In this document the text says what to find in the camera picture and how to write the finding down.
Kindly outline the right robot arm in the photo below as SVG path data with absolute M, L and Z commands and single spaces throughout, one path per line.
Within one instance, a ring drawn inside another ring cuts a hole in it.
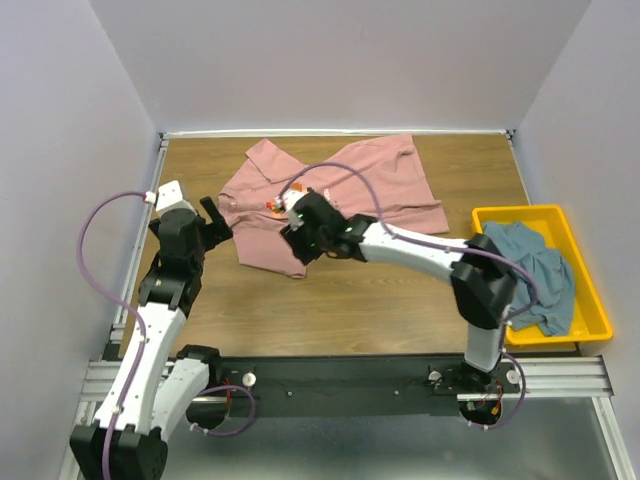
M 327 255 L 398 265 L 450 285 L 468 325 L 467 343 L 458 372 L 441 378 L 474 392 L 496 382 L 517 278 L 488 237 L 441 239 L 388 226 L 369 215 L 347 218 L 312 189 L 286 190 L 274 209 L 286 216 L 280 234 L 303 265 Z

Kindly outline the pink t shirt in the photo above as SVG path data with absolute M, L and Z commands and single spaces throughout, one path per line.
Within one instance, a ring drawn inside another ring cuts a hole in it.
M 218 209 L 233 231 L 238 261 L 243 266 L 303 279 L 306 267 L 280 235 L 286 217 L 267 206 L 303 164 L 266 139 L 251 147 L 246 156 L 218 194 Z M 428 235 L 449 231 L 444 208 L 427 183 L 412 136 L 351 143 L 329 160 L 359 171 L 369 181 L 383 218 L 391 225 Z M 346 170 L 318 167 L 304 174 L 298 184 L 324 195 L 345 217 L 376 213 L 364 184 Z

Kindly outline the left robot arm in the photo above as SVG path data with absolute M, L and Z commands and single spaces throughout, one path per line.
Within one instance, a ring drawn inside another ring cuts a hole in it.
M 179 198 L 156 206 L 149 224 L 159 248 L 138 287 L 138 305 L 122 306 L 136 326 L 120 368 L 93 420 L 69 441 L 87 479 L 158 479 L 168 441 L 197 393 L 214 393 L 222 380 L 211 347 L 190 347 L 165 371 L 169 352 L 201 290 L 205 255 L 233 233 L 209 197 L 201 211 Z

